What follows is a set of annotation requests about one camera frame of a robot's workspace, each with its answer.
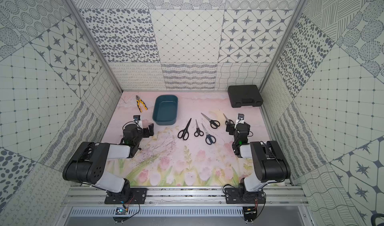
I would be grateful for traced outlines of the large black handled scissors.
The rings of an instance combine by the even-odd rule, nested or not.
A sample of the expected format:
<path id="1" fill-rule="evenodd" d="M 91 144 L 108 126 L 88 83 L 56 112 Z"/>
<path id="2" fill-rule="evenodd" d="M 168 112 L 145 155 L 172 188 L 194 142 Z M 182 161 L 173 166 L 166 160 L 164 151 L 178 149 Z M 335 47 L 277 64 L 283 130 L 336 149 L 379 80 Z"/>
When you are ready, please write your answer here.
<path id="1" fill-rule="evenodd" d="M 221 124 L 220 124 L 219 121 L 210 119 L 208 116 L 206 116 L 206 115 L 203 114 L 203 113 L 201 113 L 201 115 L 202 115 L 206 120 L 209 121 L 211 128 L 213 128 L 213 129 L 217 129 L 217 128 L 220 127 Z"/>

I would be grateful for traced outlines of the blue handled scissors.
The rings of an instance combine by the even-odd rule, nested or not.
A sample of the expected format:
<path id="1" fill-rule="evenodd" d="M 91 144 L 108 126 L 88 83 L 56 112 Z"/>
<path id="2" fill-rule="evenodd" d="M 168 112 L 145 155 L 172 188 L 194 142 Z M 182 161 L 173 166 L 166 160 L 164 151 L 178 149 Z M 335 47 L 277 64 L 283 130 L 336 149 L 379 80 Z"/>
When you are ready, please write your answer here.
<path id="1" fill-rule="evenodd" d="M 205 139 L 206 144 L 208 144 L 208 145 L 215 144 L 216 138 L 213 135 L 209 134 L 209 132 L 207 131 L 207 129 L 205 128 L 204 125 L 202 125 L 202 127 L 203 127 L 204 133 L 206 135 L 206 139 Z"/>

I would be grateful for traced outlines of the small black handled scissors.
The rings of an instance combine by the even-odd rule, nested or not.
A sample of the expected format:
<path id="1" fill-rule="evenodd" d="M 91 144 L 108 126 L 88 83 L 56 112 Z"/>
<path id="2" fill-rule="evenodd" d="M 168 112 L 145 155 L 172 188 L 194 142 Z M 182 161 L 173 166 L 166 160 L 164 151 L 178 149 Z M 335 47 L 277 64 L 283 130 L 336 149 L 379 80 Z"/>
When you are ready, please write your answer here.
<path id="1" fill-rule="evenodd" d="M 199 125 L 198 125 L 197 120 L 196 120 L 196 131 L 194 133 L 194 136 L 195 137 L 204 136 L 204 133 L 203 133 L 203 131 L 201 131 L 201 129 L 200 129 Z"/>

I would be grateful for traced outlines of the all-black scissors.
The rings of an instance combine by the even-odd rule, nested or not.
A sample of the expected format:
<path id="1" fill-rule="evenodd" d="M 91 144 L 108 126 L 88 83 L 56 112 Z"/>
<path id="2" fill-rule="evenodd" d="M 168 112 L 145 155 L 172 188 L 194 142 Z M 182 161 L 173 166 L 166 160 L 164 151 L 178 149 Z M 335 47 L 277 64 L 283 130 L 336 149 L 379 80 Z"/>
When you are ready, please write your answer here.
<path id="1" fill-rule="evenodd" d="M 188 132 L 188 129 L 189 129 L 189 126 L 190 126 L 190 123 L 191 123 L 191 118 L 189 119 L 187 125 L 185 126 L 184 129 L 182 129 L 179 133 L 178 133 L 178 138 L 179 139 L 182 139 L 182 140 L 187 140 L 189 138 L 189 132 Z"/>

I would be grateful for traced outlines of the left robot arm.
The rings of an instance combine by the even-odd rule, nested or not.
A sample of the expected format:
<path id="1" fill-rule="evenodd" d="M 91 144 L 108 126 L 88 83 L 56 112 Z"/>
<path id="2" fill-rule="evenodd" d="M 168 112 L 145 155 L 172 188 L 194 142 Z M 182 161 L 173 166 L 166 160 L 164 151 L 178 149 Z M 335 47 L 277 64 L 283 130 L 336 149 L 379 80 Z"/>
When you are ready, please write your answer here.
<path id="1" fill-rule="evenodd" d="M 88 184 L 111 195 L 127 199 L 131 194 L 130 182 L 105 172 L 108 160 L 133 158 L 142 139 L 154 135 L 154 124 L 141 127 L 141 121 L 130 121 L 123 126 L 119 144 L 82 142 L 63 170 L 63 179 Z"/>

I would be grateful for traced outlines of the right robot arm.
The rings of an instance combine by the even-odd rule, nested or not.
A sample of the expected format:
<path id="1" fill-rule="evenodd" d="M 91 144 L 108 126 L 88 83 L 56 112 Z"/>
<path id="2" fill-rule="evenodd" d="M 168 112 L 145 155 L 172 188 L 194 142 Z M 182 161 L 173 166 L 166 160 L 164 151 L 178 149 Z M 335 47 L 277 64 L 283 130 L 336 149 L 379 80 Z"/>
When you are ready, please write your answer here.
<path id="1" fill-rule="evenodd" d="M 277 141 L 248 142 L 251 126 L 239 117 L 236 122 L 228 121 L 226 131 L 234 137 L 232 149 L 239 158 L 250 158 L 254 172 L 241 179 L 239 196 L 259 195 L 271 183 L 282 183 L 291 177 L 290 166 Z"/>

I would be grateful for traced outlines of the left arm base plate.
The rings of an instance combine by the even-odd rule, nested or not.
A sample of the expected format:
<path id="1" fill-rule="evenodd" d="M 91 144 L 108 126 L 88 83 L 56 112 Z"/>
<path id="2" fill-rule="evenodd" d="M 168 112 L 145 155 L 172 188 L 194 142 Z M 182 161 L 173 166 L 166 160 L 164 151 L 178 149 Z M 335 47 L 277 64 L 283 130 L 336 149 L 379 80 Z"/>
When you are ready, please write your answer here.
<path id="1" fill-rule="evenodd" d="M 117 204 L 144 204 L 146 200 L 148 189 L 147 188 L 130 188 L 127 191 L 121 193 L 107 192 L 105 199 L 106 205 Z"/>

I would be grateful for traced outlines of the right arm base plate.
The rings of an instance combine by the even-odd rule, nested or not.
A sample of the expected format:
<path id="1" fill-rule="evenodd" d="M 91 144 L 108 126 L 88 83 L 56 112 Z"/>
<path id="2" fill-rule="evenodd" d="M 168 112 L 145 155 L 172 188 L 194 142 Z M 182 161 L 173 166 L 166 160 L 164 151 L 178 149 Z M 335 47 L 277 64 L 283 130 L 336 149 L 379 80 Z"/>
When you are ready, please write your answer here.
<path id="1" fill-rule="evenodd" d="M 225 194 L 226 203 L 230 205 L 234 204 L 264 204 L 266 202 L 266 197 L 263 191 L 259 192 L 247 192 L 239 190 L 238 188 L 225 187 L 223 189 Z"/>

